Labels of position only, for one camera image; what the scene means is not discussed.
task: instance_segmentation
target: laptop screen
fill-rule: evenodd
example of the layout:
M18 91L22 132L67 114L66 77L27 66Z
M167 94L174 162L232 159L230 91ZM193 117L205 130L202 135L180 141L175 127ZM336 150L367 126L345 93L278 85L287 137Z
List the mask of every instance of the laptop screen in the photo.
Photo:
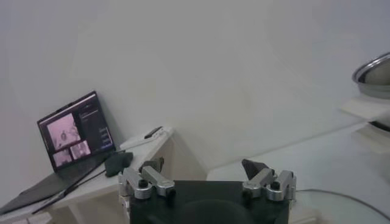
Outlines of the laptop screen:
M96 92L42 118L38 126L55 171L115 149Z

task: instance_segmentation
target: metal bowl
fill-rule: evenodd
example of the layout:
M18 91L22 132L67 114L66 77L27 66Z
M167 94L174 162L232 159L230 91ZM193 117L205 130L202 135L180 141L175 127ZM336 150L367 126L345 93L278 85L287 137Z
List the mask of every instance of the metal bowl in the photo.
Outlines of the metal bowl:
M358 68L352 76L361 93L390 99L390 52Z

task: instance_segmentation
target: white wall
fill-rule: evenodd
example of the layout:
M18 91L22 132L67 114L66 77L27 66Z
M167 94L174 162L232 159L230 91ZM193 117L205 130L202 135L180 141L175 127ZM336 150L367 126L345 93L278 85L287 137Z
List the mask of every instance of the white wall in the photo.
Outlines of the white wall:
M35 122L92 89L117 143L169 124L206 170L357 122L389 4L0 1L0 204L51 172Z

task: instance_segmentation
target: video feed on screen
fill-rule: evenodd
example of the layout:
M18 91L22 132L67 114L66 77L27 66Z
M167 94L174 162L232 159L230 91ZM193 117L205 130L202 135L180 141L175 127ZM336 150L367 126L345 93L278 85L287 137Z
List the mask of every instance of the video feed on screen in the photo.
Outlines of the video feed on screen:
M71 146L71 152L74 159L79 159L83 156L91 154L91 150L87 141L80 142L74 146Z
M81 139L72 114L49 124L48 130L55 150Z
M68 150L57 152L53 155L53 158L57 167L65 165L66 163L70 163L72 161L71 155L69 154Z

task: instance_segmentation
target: white shelf edge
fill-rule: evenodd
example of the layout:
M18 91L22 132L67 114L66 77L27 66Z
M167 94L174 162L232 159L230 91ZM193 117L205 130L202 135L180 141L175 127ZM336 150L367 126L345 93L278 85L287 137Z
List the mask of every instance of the white shelf edge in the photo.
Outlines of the white shelf edge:
M340 109L364 120L374 121L390 116L390 100L360 95L346 102Z

